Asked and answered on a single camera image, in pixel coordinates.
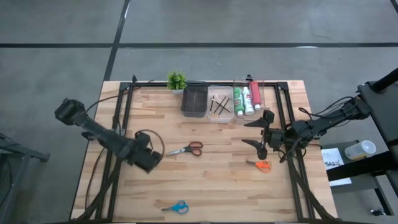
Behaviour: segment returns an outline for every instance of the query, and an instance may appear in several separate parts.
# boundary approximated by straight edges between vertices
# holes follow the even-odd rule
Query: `transparent organizer tray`
[[[213,97],[214,100],[222,104],[230,112],[226,111],[225,109],[222,110],[222,107],[220,107],[215,102],[213,102],[212,105],[211,99]],[[225,123],[230,123],[233,120],[234,118],[233,98],[234,98],[233,88],[231,86],[217,86],[217,85],[209,86],[207,94],[207,117],[210,120],[210,122],[225,124]]]
[[[236,124],[247,124],[247,123],[250,123],[252,121],[259,119],[262,116],[262,112],[266,108],[266,101],[265,101],[265,97],[264,97],[264,83],[265,82],[263,80],[256,80],[255,78],[249,77],[249,76],[235,77],[233,87],[240,88],[242,91],[243,91],[243,87],[248,87],[250,90],[250,87],[249,87],[250,82],[258,82],[258,84],[259,84],[261,106],[260,106],[260,109],[255,110],[254,114],[252,114],[252,115],[246,115],[245,112],[243,111],[243,115],[238,116],[235,111],[234,115],[235,115],[235,123]]]

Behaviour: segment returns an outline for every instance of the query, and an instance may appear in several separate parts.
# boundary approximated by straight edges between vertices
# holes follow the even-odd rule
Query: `wooden table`
[[[296,119],[308,119],[306,114],[298,110],[298,107],[304,107],[310,111],[304,82],[288,83]],[[101,99],[117,95],[118,88],[119,82],[104,82]],[[280,128],[274,89],[265,87],[264,95],[266,108],[275,113],[275,122],[271,127]],[[287,111],[285,101],[283,103],[284,110]],[[110,128],[115,105],[115,98],[100,103],[95,120]],[[246,159],[258,161],[258,158],[256,150],[241,142],[241,139],[260,140],[260,128],[246,128],[234,122],[209,123],[206,118],[186,118],[180,111],[180,105],[181,96],[174,95],[163,87],[142,87],[134,92],[127,137],[132,138],[138,130],[151,129],[162,136],[166,152],[180,149],[190,141],[201,141],[205,147],[200,157],[191,154],[164,157],[150,174],[123,163],[114,211],[115,222],[297,220],[287,163],[280,164],[277,153],[273,153],[272,149],[268,150],[267,161],[272,164],[272,172],[268,174],[245,162]],[[159,140],[154,135],[151,138],[155,149],[159,150]],[[88,146],[72,218],[84,211],[86,188],[101,150],[102,147],[97,142],[91,142]],[[91,200],[100,188],[104,158],[105,153],[91,186]],[[307,147],[304,161],[312,192],[327,211],[336,217],[319,148]],[[304,216],[307,217],[301,193],[300,198]],[[160,211],[179,200],[185,200],[190,206],[187,214]]]

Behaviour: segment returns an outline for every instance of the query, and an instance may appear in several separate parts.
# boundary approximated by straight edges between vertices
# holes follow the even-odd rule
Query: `red-handled scissors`
[[[255,165],[256,167],[258,167],[263,172],[271,171],[271,165],[267,161],[262,161],[262,162],[246,161],[246,162],[248,164]]]
[[[183,147],[182,149],[169,152],[168,155],[174,155],[174,154],[183,153],[183,152],[191,152],[195,156],[200,156],[202,148],[203,148],[203,143],[195,141],[195,142],[191,142],[188,146]]]

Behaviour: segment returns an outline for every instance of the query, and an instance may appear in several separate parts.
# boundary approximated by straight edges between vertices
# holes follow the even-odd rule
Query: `white container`
[[[213,108],[211,110],[211,98],[214,96],[214,100],[217,102],[221,103],[223,101],[224,97],[225,100],[223,102],[223,106],[226,103],[225,108],[230,111],[230,113],[226,110],[222,110],[221,114],[221,107],[218,107],[217,103],[213,102]],[[207,91],[207,117],[212,123],[223,123],[223,124],[228,124],[232,121],[234,118],[234,92],[233,88],[231,86],[217,86],[217,85],[212,85],[208,87]]]
[[[254,108],[251,104],[251,95],[248,87],[243,87],[243,106],[244,106],[244,114],[246,115],[253,115]]]
[[[353,146],[350,146],[344,150],[344,154],[346,157],[351,160],[356,160],[359,158],[363,158],[365,156],[369,156],[376,152],[376,146],[373,142],[365,140],[357,143]]]

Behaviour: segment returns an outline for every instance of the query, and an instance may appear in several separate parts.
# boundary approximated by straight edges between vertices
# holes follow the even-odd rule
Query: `green bottle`
[[[242,90],[240,88],[234,88],[234,106],[237,116],[243,115],[243,97]]]

